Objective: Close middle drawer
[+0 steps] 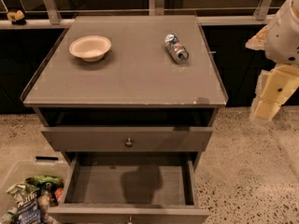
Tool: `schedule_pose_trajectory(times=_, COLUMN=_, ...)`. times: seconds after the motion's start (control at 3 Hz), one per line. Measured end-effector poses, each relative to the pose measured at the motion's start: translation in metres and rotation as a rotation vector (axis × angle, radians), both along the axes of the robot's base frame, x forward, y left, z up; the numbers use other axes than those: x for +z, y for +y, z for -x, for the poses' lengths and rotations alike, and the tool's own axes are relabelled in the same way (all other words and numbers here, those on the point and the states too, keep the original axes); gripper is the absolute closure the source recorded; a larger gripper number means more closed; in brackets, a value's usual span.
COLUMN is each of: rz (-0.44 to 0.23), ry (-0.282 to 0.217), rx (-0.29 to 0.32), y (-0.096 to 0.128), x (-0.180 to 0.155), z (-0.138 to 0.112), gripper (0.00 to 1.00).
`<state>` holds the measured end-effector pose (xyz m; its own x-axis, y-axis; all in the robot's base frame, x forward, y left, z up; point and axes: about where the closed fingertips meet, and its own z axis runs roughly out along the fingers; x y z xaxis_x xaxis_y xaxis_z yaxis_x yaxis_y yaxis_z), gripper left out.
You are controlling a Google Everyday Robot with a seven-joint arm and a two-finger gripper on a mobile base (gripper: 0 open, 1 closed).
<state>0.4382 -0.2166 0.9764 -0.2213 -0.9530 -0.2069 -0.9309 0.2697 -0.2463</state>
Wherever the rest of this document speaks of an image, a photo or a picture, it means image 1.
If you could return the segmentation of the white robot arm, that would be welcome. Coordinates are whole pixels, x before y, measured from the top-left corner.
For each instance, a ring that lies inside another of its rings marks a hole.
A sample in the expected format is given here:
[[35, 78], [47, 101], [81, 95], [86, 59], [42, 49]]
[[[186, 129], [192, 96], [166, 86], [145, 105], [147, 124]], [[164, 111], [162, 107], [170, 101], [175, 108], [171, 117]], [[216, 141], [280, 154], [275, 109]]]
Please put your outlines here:
[[276, 64], [259, 75], [250, 108], [250, 119], [266, 124], [299, 88], [299, 0], [286, 0], [245, 47], [263, 50]]

